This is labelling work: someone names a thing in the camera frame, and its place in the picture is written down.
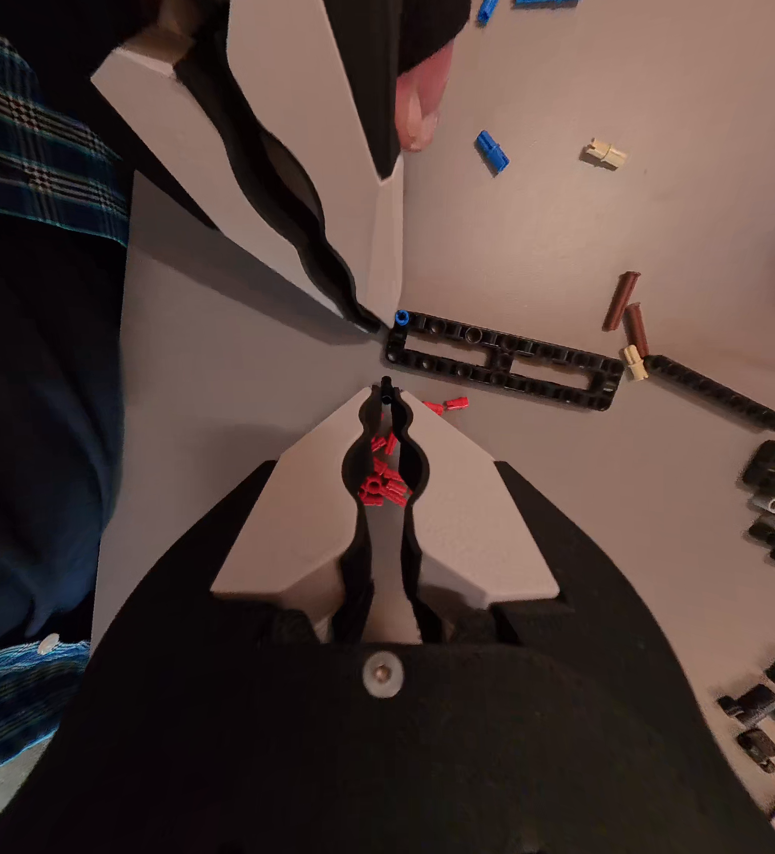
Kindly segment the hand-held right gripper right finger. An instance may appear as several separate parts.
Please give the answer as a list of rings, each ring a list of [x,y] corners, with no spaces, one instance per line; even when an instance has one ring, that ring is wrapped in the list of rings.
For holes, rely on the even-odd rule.
[[[393,432],[404,509],[401,576],[423,644],[494,605],[555,600],[560,586],[497,461],[406,390],[394,390]]]

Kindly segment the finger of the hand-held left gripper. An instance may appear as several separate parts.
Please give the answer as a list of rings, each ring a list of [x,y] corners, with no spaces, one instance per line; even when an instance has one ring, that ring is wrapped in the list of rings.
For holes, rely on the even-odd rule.
[[[380,330],[329,247],[311,180],[232,74],[229,16],[160,14],[93,84],[227,239],[353,325]]]
[[[404,159],[379,176],[324,2],[231,2],[227,52],[256,118],[311,180],[356,302],[393,326],[403,280]]]

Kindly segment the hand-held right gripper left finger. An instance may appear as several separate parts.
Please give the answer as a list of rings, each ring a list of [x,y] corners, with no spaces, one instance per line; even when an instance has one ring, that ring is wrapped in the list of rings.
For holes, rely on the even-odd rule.
[[[287,449],[249,512],[211,592],[305,613],[335,641],[362,638],[374,595],[359,489],[382,418],[365,387]]]

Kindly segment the long black lego frame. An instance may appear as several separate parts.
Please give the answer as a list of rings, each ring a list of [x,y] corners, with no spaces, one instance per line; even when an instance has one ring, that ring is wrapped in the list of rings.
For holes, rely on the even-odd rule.
[[[393,324],[387,334],[383,355],[392,367],[596,412],[610,409],[625,375],[626,366],[616,357],[435,315],[409,314],[408,326]],[[482,361],[472,364],[466,355],[425,353],[412,344],[413,336],[463,347],[467,353],[480,354]],[[531,378],[517,371],[521,359],[535,366],[573,370],[585,378],[585,387]]]

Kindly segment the pile of red lego pins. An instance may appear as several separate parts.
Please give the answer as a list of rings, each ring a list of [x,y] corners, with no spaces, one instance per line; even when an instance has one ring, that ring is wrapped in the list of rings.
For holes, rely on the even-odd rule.
[[[382,507],[385,500],[398,507],[406,507],[407,500],[412,496],[413,491],[399,470],[389,464],[398,453],[398,445],[398,437],[392,431],[371,440],[373,472],[359,486],[359,498],[365,507]]]

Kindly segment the brown lego axle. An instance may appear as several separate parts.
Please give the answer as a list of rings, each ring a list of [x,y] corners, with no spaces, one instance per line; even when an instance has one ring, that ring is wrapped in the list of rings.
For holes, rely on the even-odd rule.
[[[628,307],[639,278],[640,272],[636,271],[623,272],[619,276],[617,287],[611,297],[610,305],[602,325],[604,332],[613,332],[621,326],[625,310]]]
[[[623,323],[628,337],[628,346],[636,349],[641,359],[649,356],[650,349],[646,335],[645,322],[639,302],[629,303],[623,315]]]

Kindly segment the long black lego beam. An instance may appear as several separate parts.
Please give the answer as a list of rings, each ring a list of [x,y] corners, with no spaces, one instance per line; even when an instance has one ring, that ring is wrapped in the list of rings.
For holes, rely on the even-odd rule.
[[[774,409],[665,355],[649,355],[643,364],[650,377],[661,379],[759,430],[775,433]]]

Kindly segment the pile of dark grey lego pieces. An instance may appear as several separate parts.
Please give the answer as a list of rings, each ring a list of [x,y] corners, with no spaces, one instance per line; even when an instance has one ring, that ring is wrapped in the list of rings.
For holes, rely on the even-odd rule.
[[[739,749],[762,773],[775,774],[775,741],[762,727],[766,720],[775,722],[775,661],[763,674],[768,684],[759,682],[737,697],[724,695],[715,702],[737,723],[735,742]]]

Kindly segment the person's left hand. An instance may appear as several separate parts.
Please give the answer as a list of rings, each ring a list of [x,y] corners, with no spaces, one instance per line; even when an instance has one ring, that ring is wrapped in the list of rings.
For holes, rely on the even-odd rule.
[[[397,79],[394,125],[403,152],[419,153],[434,139],[454,44],[453,38]]]

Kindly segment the person in plaid shirt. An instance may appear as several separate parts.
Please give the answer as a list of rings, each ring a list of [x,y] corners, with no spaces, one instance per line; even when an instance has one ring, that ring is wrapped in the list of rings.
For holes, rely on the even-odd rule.
[[[51,106],[29,61],[0,30],[0,214],[126,250],[129,196],[116,155]],[[0,647],[0,765],[49,737],[89,659],[93,594],[55,630]]]

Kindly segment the dark blue shirt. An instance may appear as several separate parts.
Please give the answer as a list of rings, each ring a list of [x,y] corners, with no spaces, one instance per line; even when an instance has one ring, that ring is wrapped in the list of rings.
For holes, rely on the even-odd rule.
[[[126,250],[0,214],[0,647],[94,592],[124,446]]]

